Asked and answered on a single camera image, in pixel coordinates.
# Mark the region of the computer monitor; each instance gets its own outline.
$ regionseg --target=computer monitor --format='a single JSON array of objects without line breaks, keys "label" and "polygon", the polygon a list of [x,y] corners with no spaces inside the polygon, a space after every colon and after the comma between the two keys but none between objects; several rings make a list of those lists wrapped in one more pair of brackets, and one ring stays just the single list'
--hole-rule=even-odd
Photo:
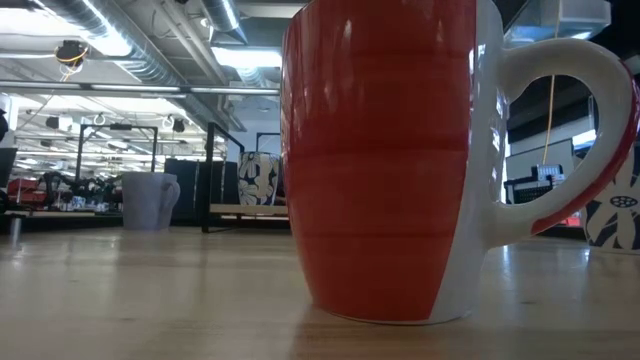
[{"label": "computer monitor", "polygon": [[5,188],[9,184],[9,176],[11,176],[17,153],[16,148],[0,149],[0,188]]}]

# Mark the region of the mug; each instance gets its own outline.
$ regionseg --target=mug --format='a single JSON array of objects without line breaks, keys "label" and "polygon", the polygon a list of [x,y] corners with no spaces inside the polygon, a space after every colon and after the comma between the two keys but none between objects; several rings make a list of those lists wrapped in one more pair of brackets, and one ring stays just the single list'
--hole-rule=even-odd
[{"label": "mug", "polygon": [[[465,315],[487,250],[578,211],[638,129],[638,88],[615,55],[576,39],[505,50],[490,0],[315,0],[283,55],[292,231],[315,304],[352,319]],[[509,104],[552,74],[591,89],[598,139],[557,189],[502,204]]]},{"label": "mug", "polygon": [[125,230],[159,231],[169,228],[180,198],[176,175],[128,172],[122,176]]},{"label": "mug", "polygon": [[272,206],[280,173],[280,156],[263,152],[240,154],[238,194],[240,205]]},{"label": "mug", "polygon": [[581,211],[581,221],[591,249],[640,255],[640,146],[634,146],[615,180]]}]

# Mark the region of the red mug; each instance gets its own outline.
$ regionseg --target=red mug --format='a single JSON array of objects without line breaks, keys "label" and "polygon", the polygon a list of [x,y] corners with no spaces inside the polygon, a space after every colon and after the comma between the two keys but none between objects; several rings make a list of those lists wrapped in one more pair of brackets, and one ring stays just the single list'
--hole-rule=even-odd
[{"label": "red mug", "polygon": [[[559,39],[504,50],[490,0],[315,0],[284,39],[289,214],[320,308],[431,324],[465,315],[488,249],[539,233],[613,179],[638,130],[615,55]],[[600,105],[598,139],[559,188],[500,203],[509,103],[571,75]]]}]

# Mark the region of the mug handle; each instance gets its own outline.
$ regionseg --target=mug handle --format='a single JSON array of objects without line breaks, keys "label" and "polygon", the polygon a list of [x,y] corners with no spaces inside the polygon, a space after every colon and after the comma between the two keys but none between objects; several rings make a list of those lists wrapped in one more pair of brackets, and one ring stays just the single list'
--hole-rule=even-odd
[{"label": "mug handle", "polygon": [[169,192],[168,196],[165,196],[164,202],[162,203],[162,211],[165,209],[171,209],[178,203],[178,199],[180,199],[180,185],[175,181],[170,181],[167,183],[169,187],[167,188],[167,192]]},{"label": "mug handle", "polygon": [[560,223],[604,190],[627,158],[640,119],[640,91],[633,76],[616,55],[591,42],[556,39],[504,50],[499,71],[499,87],[510,103],[538,78],[575,77],[595,96],[602,120],[593,148],[564,183],[527,204],[493,204],[490,237],[496,246]]}]

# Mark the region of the wooden table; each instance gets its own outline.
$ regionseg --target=wooden table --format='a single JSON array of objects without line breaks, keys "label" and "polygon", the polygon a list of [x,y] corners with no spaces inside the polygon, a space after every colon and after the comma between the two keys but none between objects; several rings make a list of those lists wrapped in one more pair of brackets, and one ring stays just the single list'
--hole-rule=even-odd
[{"label": "wooden table", "polygon": [[0,358],[632,359],[640,258],[491,251],[473,315],[369,325],[314,309],[286,232],[25,234],[0,247]]}]

